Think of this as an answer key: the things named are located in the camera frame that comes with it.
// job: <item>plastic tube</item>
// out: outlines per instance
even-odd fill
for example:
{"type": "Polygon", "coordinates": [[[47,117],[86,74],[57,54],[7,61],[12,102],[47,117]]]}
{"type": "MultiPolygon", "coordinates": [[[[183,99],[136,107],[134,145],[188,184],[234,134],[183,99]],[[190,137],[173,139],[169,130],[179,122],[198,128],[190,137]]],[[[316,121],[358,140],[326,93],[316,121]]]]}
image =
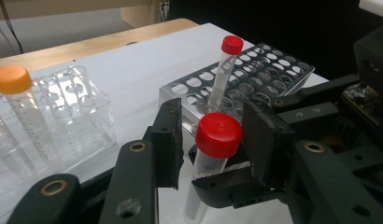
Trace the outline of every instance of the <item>plastic tube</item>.
{"type": "Polygon", "coordinates": [[[88,142],[93,143],[96,147],[102,147],[106,140],[98,113],[99,104],[93,94],[87,70],[82,66],[71,66],[68,68],[68,75],[72,83],[71,89],[78,98],[80,111],[86,120],[83,137],[89,139],[88,142]]]}
{"type": "Polygon", "coordinates": [[[61,143],[67,144],[66,148],[75,150],[77,153],[81,152],[85,147],[81,138],[85,124],[74,119],[72,107],[66,101],[58,78],[53,75],[43,76],[37,81],[37,85],[52,116],[60,125],[58,139],[61,143]]]}
{"type": "MultiPolygon", "coordinates": [[[[221,113],[203,116],[195,136],[198,149],[192,180],[223,172],[228,158],[237,151],[241,137],[241,126],[234,118],[221,113]]],[[[200,200],[191,184],[183,219],[188,224],[201,223],[206,209],[207,205],[200,200]]]]}
{"type": "Polygon", "coordinates": [[[25,68],[20,66],[0,68],[0,93],[6,96],[43,162],[47,165],[56,165],[59,161],[58,150],[37,105],[31,90],[32,85],[32,79],[25,68]]]}
{"type": "Polygon", "coordinates": [[[0,118],[0,160],[7,168],[20,175],[22,179],[32,181],[37,178],[37,171],[31,160],[0,118]]]}
{"type": "Polygon", "coordinates": [[[222,54],[220,56],[220,62],[215,76],[215,82],[212,87],[212,92],[208,99],[209,105],[219,108],[221,98],[223,97],[230,75],[233,71],[235,60],[237,59],[237,55],[241,52],[243,46],[244,41],[237,36],[227,35],[223,38],[223,42],[221,44],[222,54]]]}

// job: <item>orange cap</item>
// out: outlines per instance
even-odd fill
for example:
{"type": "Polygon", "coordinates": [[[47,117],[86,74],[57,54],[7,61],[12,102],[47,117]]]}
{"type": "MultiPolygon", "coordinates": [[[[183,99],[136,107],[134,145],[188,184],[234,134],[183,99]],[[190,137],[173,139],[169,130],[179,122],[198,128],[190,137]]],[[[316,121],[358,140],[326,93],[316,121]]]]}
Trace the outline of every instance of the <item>orange cap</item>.
{"type": "Polygon", "coordinates": [[[17,94],[31,87],[32,79],[25,68],[17,65],[0,67],[0,93],[17,94]]]}

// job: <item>wooden table edge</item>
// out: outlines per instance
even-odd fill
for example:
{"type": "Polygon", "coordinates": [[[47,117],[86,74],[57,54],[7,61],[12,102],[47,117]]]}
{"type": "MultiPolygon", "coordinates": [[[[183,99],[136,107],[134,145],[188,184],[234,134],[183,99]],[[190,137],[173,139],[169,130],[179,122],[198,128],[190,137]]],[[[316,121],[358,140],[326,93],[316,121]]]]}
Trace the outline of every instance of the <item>wooden table edge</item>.
{"type": "Polygon", "coordinates": [[[120,48],[130,43],[141,42],[162,35],[169,35],[197,25],[197,23],[187,19],[165,21],[112,35],[99,36],[58,47],[1,58],[0,67],[5,65],[19,65],[29,71],[35,71],[102,51],[120,48]]]}

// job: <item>centrifuge tube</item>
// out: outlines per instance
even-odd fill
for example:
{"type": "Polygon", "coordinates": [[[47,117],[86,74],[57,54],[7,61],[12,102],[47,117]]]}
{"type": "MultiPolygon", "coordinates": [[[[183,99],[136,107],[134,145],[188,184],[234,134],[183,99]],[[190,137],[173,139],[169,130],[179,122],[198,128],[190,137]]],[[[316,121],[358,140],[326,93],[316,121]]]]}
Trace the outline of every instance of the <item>centrifuge tube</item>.
{"type": "MultiPolygon", "coordinates": [[[[198,149],[192,180],[222,173],[228,158],[237,151],[241,137],[241,126],[234,118],[222,113],[203,116],[195,135],[198,149]]],[[[201,223],[206,209],[207,205],[200,200],[191,184],[183,219],[188,224],[201,223]]]]}
{"type": "Polygon", "coordinates": [[[227,88],[230,74],[233,71],[237,55],[241,52],[244,46],[244,41],[234,35],[227,35],[223,38],[221,44],[222,54],[220,57],[219,67],[215,76],[215,82],[212,87],[212,92],[208,99],[208,104],[215,107],[220,106],[220,100],[223,97],[224,91],[227,88]]]}
{"type": "Polygon", "coordinates": [[[43,162],[55,165],[59,161],[58,149],[31,90],[32,85],[25,68],[13,65],[0,68],[0,93],[8,100],[43,162]]]}
{"type": "Polygon", "coordinates": [[[0,160],[24,180],[37,178],[35,166],[0,117],[0,160]]]}

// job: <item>white table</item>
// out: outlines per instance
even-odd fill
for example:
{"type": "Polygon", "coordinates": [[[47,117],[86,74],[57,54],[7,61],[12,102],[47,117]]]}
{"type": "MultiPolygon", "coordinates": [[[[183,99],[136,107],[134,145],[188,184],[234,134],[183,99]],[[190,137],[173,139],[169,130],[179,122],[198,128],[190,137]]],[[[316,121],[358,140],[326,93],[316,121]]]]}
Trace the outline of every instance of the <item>white table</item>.
{"type": "MultiPolygon", "coordinates": [[[[33,77],[39,77],[71,64],[85,66],[91,81],[111,99],[119,147],[80,167],[75,172],[80,182],[112,168],[120,146],[141,139],[153,123],[159,108],[159,88],[217,62],[221,41],[228,34],[212,24],[204,24],[33,72],[33,77]]],[[[244,49],[252,46],[246,41],[244,49]]],[[[313,75],[306,85],[321,81],[324,79],[313,75]]],[[[185,159],[179,190],[159,190],[161,223],[183,223],[182,212],[191,175],[191,163],[185,159]]],[[[291,223],[291,215],[286,204],[273,200],[236,210],[209,208],[203,223],[280,224],[291,223]]]]}

